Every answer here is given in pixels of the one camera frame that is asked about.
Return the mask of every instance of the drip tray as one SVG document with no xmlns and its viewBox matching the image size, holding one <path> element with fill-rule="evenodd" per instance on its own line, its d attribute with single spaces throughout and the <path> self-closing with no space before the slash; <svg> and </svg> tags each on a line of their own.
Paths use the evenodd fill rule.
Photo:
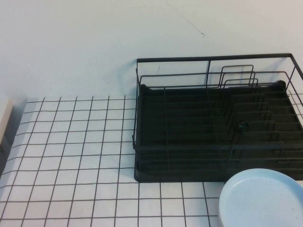
<svg viewBox="0 0 303 227">
<path fill-rule="evenodd" d="M 285 82 L 139 89 L 137 181 L 226 181 L 250 168 L 303 179 L 303 131 Z"/>
</svg>

